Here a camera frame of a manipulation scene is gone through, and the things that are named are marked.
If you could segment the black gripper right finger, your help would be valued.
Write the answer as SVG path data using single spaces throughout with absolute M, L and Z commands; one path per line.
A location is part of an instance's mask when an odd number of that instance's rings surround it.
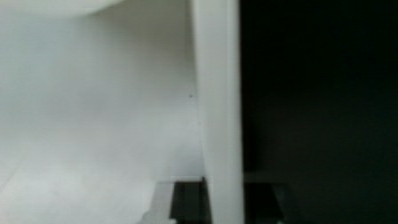
M 290 186 L 283 183 L 246 184 L 246 224 L 299 224 L 301 209 Z

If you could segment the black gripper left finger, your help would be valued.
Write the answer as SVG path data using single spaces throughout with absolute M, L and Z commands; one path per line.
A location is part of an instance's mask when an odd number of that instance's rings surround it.
M 141 224 L 210 224 L 207 182 L 160 183 Z

